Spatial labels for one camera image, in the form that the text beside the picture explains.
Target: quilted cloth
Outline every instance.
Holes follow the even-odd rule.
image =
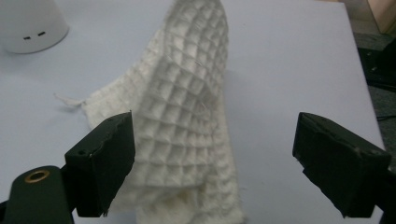
[[[141,60],[82,102],[92,127],[132,110],[135,162],[110,210],[145,224],[242,223],[222,83],[219,0],[176,0]]]

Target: small hole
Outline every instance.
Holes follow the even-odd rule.
[[[39,170],[36,172],[33,172],[31,174],[29,174],[28,176],[25,177],[25,182],[28,184],[34,184],[36,182],[39,182],[45,178],[47,178],[47,176],[50,175],[50,171],[48,170]]]
[[[31,180],[37,180],[39,178],[42,178],[45,174],[44,173],[36,173],[30,176]]]

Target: white table surface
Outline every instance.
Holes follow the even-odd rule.
[[[33,54],[0,51],[0,201],[11,182],[64,153],[90,129],[84,99],[136,62],[171,1],[58,0],[67,37]],[[248,223],[378,223],[343,219],[291,155],[300,111],[329,118],[383,147],[343,4],[223,0],[230,47],[226,113]],[[134,212],[76,223],[135,223]]]

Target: waffle-knit fabric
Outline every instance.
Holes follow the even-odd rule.
[[[222,80],[219,0],[176,0],[142,59],[82,103],[92,127],[132,110],[135,162],[111,209],[141,224],[242,223]]]

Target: white cylindrical device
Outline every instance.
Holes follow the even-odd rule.
[[[60,42],[68,25],[53,0],[0,0],[0,45],[31,53]]]

